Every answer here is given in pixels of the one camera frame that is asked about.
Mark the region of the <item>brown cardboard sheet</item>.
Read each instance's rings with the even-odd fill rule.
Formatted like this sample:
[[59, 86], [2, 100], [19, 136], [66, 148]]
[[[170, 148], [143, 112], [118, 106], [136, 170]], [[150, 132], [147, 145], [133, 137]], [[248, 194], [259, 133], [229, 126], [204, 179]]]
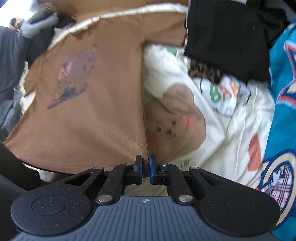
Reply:
[[173, 3], [187, 6], [189, 1], [145, 1], [145, 0], [55, 0], [37, 1], [40, 9], [48, 9], [71, 16], [107, 13], [108, 11], [131, 9], [151, 4]]

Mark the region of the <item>small brown plush toy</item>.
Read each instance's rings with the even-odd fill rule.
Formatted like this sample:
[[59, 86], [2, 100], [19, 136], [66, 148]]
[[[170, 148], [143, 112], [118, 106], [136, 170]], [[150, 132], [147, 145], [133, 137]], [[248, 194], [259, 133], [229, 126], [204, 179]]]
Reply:
[[10, 28], [19, 32], [23, 22], [24, 22], [24, 19], [22, 18], [12, 18], [10, 20]]

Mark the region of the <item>dark grey pillow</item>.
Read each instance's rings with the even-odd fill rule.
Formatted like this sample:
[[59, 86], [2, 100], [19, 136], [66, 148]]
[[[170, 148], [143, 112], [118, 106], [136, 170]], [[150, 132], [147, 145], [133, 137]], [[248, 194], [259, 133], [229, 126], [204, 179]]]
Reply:
[[13, 99], [14, 87], [18, 86], [22, 77], [30, 45], [30, 39], [1, 26], [1, 102]]

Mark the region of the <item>black knit garment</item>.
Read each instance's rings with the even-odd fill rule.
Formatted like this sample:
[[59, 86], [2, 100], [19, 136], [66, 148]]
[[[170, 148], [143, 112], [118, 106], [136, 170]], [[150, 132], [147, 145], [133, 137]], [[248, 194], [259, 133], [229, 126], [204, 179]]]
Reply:
[[185, 56], [247, 83], [269, 82], [269, 50], [288, 26], [284, 9], [191, 1]]

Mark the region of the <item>leopard print cloth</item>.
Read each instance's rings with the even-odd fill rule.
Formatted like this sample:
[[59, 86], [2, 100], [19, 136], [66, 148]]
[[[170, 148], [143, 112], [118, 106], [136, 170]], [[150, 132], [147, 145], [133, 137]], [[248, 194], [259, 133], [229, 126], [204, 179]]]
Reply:
[[209, 64], [191, 59], [188, 74], [191, 78], [206, 78], [215, 84], [219, 84], [223, 72]]

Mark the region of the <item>black clothes pile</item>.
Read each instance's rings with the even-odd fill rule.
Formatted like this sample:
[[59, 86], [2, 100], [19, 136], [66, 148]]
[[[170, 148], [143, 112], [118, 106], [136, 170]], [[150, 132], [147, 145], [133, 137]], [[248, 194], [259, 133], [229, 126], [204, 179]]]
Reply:
[[58, 14], [57, 17], [59, 21], [54, 27], [43, 29], [32, 38], [26, 57], [28, 68], [30, 68], [34, 61], [48, 49], [55, 36], [55, 28], [63, 29], [67, 25], [76, 23], [76, 20], [68, 15]]

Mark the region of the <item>cream bear print duvet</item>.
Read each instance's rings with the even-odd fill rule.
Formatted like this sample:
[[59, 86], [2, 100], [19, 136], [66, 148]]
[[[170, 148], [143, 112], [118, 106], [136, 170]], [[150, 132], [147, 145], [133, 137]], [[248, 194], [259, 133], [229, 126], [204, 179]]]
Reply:
[[[82, 30], [71, 28], [54, 46], [70, 34], [89, 29], [101, 18], [158, 12], [185, 14], [183, 10], [134, 9], [99, 16], [85, 22]], [[193, 80], [187, 71], [189, 60], [184, 56], [186, 29], [185, 32], [181, 46], [143, 46], [142, 104], [147, 141], [144, 159], [154, 154], [159, 163], [174, 164], [182, 170], [199, 166], [255, 187], [273, 117], [271, 95], [263, 85], [245, 85], [230, 76], [224, 77], [220, 85], [205, 79]], [[36, 170], [47, 182], [55, 180], [50, 173], [70, 174]]]

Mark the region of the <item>brown printed t-shirt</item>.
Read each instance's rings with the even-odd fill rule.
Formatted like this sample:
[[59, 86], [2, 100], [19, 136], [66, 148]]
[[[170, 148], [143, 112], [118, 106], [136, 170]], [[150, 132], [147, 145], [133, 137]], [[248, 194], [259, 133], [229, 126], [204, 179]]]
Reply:
[[147, 157], [142, 104], [145, 43], [181, 46], [184, 13], [101, 18], [70, 34], [31, 66], [36, 96], [4, 145], [38, 169], [107, 170]]

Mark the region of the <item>grey garment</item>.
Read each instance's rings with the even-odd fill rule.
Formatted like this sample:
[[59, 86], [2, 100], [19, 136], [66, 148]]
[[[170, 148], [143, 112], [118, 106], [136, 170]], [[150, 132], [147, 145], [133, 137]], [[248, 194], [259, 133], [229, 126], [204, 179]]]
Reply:
[[5, 100], [1, 104], [1, 142], [3, 143], [18, 121], [22, 117], [21, 98], [19, 87], [14, 88], [13, 99]]

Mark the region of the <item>teal printed garment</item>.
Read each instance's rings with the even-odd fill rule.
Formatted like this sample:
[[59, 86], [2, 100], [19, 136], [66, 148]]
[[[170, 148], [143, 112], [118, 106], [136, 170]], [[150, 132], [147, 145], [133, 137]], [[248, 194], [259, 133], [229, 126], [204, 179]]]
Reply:
[[295, 22], [279, 36], [269, 55], [275, 110], [257, 190], [280, 207], [273, 235], [295, 240]]

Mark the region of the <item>grey neck pillow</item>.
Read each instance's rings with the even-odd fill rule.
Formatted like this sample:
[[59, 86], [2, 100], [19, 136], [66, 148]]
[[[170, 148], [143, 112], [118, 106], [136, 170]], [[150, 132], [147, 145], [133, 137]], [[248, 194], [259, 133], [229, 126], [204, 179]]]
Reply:
[[20, 27], [20, 33], [27, 39], [32, 39], [41, 30], [55, 27], [59, 18], [52, 11], [41, 11], [24, 21]]

